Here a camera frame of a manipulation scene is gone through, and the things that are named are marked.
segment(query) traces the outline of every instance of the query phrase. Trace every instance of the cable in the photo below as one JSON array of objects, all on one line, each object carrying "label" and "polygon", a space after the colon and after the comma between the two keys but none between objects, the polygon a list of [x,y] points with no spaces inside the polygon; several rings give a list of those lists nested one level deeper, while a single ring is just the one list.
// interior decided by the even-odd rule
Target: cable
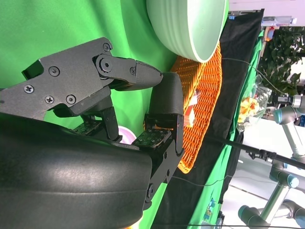
[{"label": "cable", "polygon": [[[153,224],[153,226],[173,226],[173,227],[235,227],[235,228],[248,228],[249,226],[246,225],[201,225],[201,224]],[[294,228],[294,227],[282,227],[282,226],[250,226],[252,228],[283,228],[283,229],[300,229],[300,228]]]},{"label": "cable", "polygon": [[234,59],[234,58],[222,58],[222,60],[239,61],[239,62],[244,62],[244,63],[248,64],[250,67],[254,68],[263,78],[265,78],[265,80],[266,80],[273,88],[275,88],[278,92],[280,92],[280,93],[282,93],[282,94],[286,94],[286,93],[280,91],[279,89],[277,89],[277,88],[267,79],[267,77],[264,76],[264,74],[262,74],[257,68],[255,68],[253,65],[251,65],[251,64],[248,63],[247,61],[242,61],[242,60],[238,60],[238,59]]},{"label": "cable", "polygon": [[[217,180],[217,181],[215,181],[214,183],[212,183],[212,184],[210,184],[210,185],[199,185],[199,184],[193,183],[192,181],[189,181],[189,180],[187,180],[187,179],[183,179],[183,178],[180,178],[180,177],[175,177],[175,176],[172,176],[172,178],[176,178],[176,179],[179,179],[179,180],[183,180],[183,181],[186,181],[186,182],[188,182],[188,183],[190,183],[190,184],[192,184],[192,185],[199,186],[199,187],[207,187],[207,186],[212,186],[212,185],[216,184],[216,183],[217,183],[217,182],[219,182],[219,181],[223,181],[223,180],[225,180],[227,177],[233,177],[233,176],[226,175],[226,176],[224,177],[224,179]],[[268,184],[274,184],[274,183],[272,183],[272,182],[268,182],[268,181],[260,181],[260,180],[255,180],[255,179],[253,179],[253,178],[251,178],[251,177],[235,177],[235,178],[245,178],[245,179],[254,180],[254,181],[256,181],[256,182],[268,183]]]}]

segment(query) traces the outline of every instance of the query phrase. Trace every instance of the woven basket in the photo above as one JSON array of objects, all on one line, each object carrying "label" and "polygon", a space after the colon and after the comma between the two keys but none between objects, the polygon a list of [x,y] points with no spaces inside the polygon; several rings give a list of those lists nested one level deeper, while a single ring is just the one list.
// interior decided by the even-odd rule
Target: woven basket
[{"label": "woven basket", "polygon": [[197,158],[221,89],[220,44],[218,43],[213,57],[207,63],[198,63],[179,56],[171,71],[177,72],[181,79],[184,114],[196,89],[201,92],[198,104],[194,106],[195,124],[192,128],[185,127],[183,132],[185,154],[178,167],[183,173],[188,173]]}]

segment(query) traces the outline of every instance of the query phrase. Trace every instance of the potted plant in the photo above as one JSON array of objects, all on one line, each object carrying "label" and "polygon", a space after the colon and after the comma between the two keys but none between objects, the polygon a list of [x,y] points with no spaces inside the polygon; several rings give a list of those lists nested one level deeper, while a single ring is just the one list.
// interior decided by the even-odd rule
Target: potted plant
[{"label": "potted plant", "polygon": [[[297,94],[301,73],[291,77],[291,66],[305,57],[305,27],[281,27],[274,31],[272,40],[267,42],[258,69],[280,91],[289,95]],[[272,86],[263,79],[263,84]]]}]

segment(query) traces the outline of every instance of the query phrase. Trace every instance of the black screw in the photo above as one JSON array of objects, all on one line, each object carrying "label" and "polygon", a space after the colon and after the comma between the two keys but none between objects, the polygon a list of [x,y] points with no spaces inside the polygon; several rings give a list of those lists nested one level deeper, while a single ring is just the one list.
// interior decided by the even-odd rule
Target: black screw
[{"label": "black screw", "polygon": [[110,48],[110,45],[108,43],[104,43],[103,44],[103,48],[106,52],[108,52],[111,48]]},{"label": "black screw", "polygon": [[44,98],[44,101],[46,101],[47,104],[52,104],[54,102],[54,98],[50,95]]},{"label": "black screw", "polygon": [[147,197],[150,198],[152,194],[153,194],[153,184],[149,184],[147,189]]},{"label": "black screw", "polygon": [[52,66],[49,68],[49,73],[51,76],[59,76],[60,71],[59,71],[58,67]]},{"label": "black screw", "polygon": [[104,72],[108,73],[112,70],[112,62],[107,58],[103,58],[100,62],[100,67]]},{"label": "black screw", "polygon": [[70,94],[67,96],[66,101],[68,104],[75,104],[76,98],[74,95]]},{"label": "black screw", "polygon": [[34,92],[34,87],[32,85],[25,85],[23,90],[25,91],[25,93],[31,94]]},{"label": "black screw", "polygon": [[134,75],[135,74],[135,68],[130,68],[130,73],[132,74],[132,75]]}]

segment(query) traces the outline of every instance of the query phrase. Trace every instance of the black cloth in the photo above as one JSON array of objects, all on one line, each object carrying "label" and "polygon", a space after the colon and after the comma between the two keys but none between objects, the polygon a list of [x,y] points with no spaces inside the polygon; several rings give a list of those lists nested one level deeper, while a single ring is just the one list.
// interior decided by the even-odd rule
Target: black cloth
[{"label": "black cloth", "polygon": [[[240,134],[238,131],[236,131],[235,136],[234,136],[234,141],[237,143],[242,143],[243,140],[244,140],[244,133]],[[232,180],[232,176],[234,176],[234,174],[235,174],[240,151],[241,151],[241,149],[236,148],[236,147],[232,147],[232,149],[231,149],[227,169],[225,171],[225,176],[224,176],[224,177],[226,177],[226,176],[228,176],[228,177],[224,180],[224,183],[223,183],[223,188],[221,190],[221,194],[220,194],[219,201],[218,201],[218,203],[220,203],[220,204],[223,204],[224,194],[229,188],[229,183]]]},{"label": "black cloth", "polygon": [[[220,38],[222,57],[249,62],[256,39],[261,31],[263,13],[251,13],[227,20]],[[242,62],[222,61],[223,82],[216,107],[206,135],[227,138],[239,94],[242,90],[248,66]],[[205,184],[223,145],[203,140],[194,167],[188,174],[179,169],[174,176],[197,184]],[[172,178],[162,198],[152,228],[160,224],[188,224],[198,203],[203,188],[183,180]]]}]

